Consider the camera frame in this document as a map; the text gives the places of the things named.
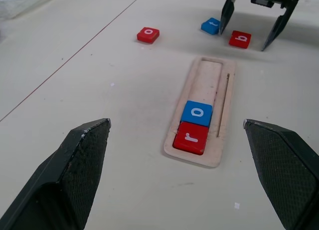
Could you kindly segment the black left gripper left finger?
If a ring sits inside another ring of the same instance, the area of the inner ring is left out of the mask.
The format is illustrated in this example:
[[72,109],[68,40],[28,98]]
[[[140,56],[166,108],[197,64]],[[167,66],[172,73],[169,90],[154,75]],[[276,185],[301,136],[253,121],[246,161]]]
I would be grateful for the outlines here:
[[99,186],[111,120],[72,129],[0,219],[2,230],[83,230]]

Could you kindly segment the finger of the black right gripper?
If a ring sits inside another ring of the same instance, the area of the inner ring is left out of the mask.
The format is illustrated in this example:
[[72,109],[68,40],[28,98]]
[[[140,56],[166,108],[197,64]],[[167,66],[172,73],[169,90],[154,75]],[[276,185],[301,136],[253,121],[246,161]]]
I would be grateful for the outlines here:
[[234,12],[234,3],[236,0],[226,0],[221,13],[220,25],[219,25],[219,35],[222,35],[225,28],[227,27],[232,14]]
[[297,3],[299,0],[272,0],[272,2],[279,3],[281,5],[281,8],[285,8],[286,11],[283,15],[279,16],[269,33],[263,47],[262,51],[264,51],[267,47],[270,46],[270,44],[281,34],[281,32],[286,27],[293,11],[295,10],[295,7],[297,6]]

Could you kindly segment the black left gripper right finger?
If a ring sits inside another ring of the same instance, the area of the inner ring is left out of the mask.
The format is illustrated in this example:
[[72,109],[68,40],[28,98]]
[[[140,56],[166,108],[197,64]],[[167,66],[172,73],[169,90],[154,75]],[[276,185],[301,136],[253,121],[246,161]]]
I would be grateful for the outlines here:
[[260,183],[283,227],[319,228],[319,156],[294,131],[246,119],[243,123]]

